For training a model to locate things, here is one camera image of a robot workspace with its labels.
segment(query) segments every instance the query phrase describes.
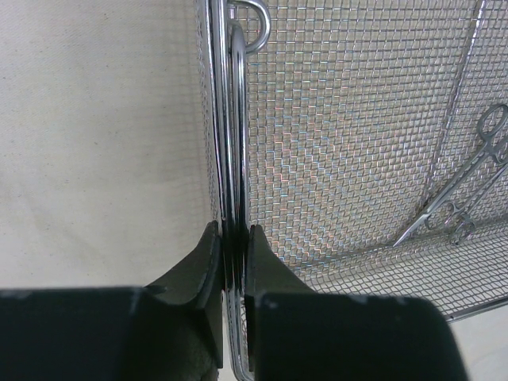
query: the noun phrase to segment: woven wire grid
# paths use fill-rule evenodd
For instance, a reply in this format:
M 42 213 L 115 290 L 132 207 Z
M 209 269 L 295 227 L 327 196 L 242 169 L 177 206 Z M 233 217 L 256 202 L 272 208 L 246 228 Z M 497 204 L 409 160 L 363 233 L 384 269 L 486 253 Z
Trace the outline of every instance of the woven wire grid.
M 266 3 L 271 38 L 248 62 L 252 224 L 261 224 L 274 252 L 317 289 L 337 289 L 324 283 L 316 287 L 316 279 L 325 282 L 323 277 L 338 271 L 337 264 L 348 271 L 340 259 L 351 253 L 358 261 L 355 268 L 378 266 L 384 263 L 378 256 L 385 256 L 401 263 L 391 276 L 404 279 L 404 294 L 426 289 L 443 310 L 460 310 L 458 283 L 456 297 L 443 304 L 431 283 L 404 276 L 405 264 L 420 257 L 424 246 L 405 246 L 403 255 L 384 248 L 376 251 L 375 263 L 370 253 L 393 242 L 479 149 L 475 125 L 480 115 L 508 101 L 508 5 Z M 240 9 L 238 17 L 253 40 L 256 15 Z M 496 170 L 486 160 L 452 199 L 460 203 Z M 474 209 L 471 216 L 479 225 L 490 226 L 506 215 L 506 181 L 501 178 Z M 423 227 L 417 235 L 436 240 Z M 455 249 L 445 239 L 439 242 L 443 261 L 453 260 Z M 504 240 L 493 242 L 489 248 L 500 253 Z M 482 250 L 481 244 L 475 248 Z M 428 261 L 432 267 L 430 254 Z M 488 271 L 487 261 L 483 266 Z M 357 274 L 360 286 L 339 288 L 383 293 L 368 271 Z M 449 278 L 446 272 L 436 274 Z M 488 277 L 482 281 L 490 282 Z M 505 284 L 499 289 L 508 293 Z M 486 299 L 480 293 L 476 301 Z
M 353 254 L 307 282 L 320 292 L 410 294 L 453 315 L 506 296 L 508 257 L 500 248 L 508 245 L 507 233 L 508 224 L 500 222 L 478 229 L 458 247 L 440 235 Z

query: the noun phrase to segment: metal ring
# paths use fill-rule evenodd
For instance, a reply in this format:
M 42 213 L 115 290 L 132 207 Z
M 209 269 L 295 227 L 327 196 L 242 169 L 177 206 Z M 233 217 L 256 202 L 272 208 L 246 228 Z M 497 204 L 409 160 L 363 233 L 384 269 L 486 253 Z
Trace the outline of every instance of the metal ring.
M 260 34 L 252 43 L 247 44 L 245 52 L 247 56 L 257 53 L 268 42 L 270 36 L 271 19 L 267 6 L 260 0 L 229 0 L 229 4 L 249 6 L 256 11 L 257 16 L 260 18 Z

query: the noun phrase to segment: wire mesh basket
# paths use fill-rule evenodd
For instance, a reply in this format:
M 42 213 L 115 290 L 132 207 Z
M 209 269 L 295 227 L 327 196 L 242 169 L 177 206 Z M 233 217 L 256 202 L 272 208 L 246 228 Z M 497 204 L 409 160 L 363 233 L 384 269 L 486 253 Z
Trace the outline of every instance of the wire mesh basket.
M 226 101 L 217 105 L 232 86 L 217 75 L 221 64 L 230 75 L 227 59 L 218 59 L 229 50 L 217 15 L 236 19 L 246 41 L 262 28 L 251 5 L 234 2 L 229 9 L 219 2 L 222 8 L 214 10 L 212 3 L 197 1 L 198 24 L 211 183 L 224 220 L 231 218 L 219 206 L 227 198 L 221 183 L 227 142 L 217 145 L 234 117 Z M 478 151 L 476 125 L 485 110 L 508 102 L 508 3 L 266 5 L 271 35 L 246 65 L 248 223 L 262 225 L 274 253 L 317 291 L 415 295 L 450 319 L 505 303 L 505 175 L 471 210 L 476 229 L 466 241 L 450 244 L 446 229 L 422 225 L 393 243 Z M 224 125 L 215 126 L 223 117 Z M 238 135 L 230 138 L 239 144 Z M 450 199 L 471 197 L 498 169 L 487 158 Z M 241 278 L 234 283 L 233 362 L 237 375 L 249 379 Z

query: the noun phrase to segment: metal wire frame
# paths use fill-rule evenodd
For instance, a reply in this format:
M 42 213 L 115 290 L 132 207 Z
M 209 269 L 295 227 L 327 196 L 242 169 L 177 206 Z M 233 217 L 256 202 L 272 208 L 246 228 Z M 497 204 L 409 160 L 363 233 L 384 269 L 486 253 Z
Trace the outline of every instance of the metal wire frame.
M 249 6 L 258 14 L 261 29 L 250 44 L 245 42 L 240 25 L 228 17 L 228 6 L 233 4 Z M 197 0 L 197 9 L 203 93 L 209 95 L 205 95 L 203 104 L 209 121 L 206 139 L 212 163 L 210 182 L 217 181 L 217 187 L 210 189 L 218 205 L 215 215 L 221 220 L 232 366 L 238 379 L 252 379 L 245 363 L 241 321 L 244 254 L 250 226 L 246 57 L 266 44 L 271 22 L 259 0 Z
M 476 118 L 508 99 L 506 4 L 267 3 L 275 32 L 267 50 L 250 57 L 247 77 L 252 223 L 264 226 L 275 252 L 316 290 L 420 295 L 450 319 L 504 304 L 505 176 L 476 209 L 479 228 L 463 246 L 451 250 L 439 234 L 422 231 L 400 248 L 388 246 L 476 150 Z M 237 18 L 255 40 L 257 16 L 240 8 Z M 212 83 L 222 74 L 215 70 Z M 494 170 L 487 161 L 454 199 Z M 235 300 L 228 303 L 235 373 L 251 379 L 238 328 L 241 293 L 226 296 Z

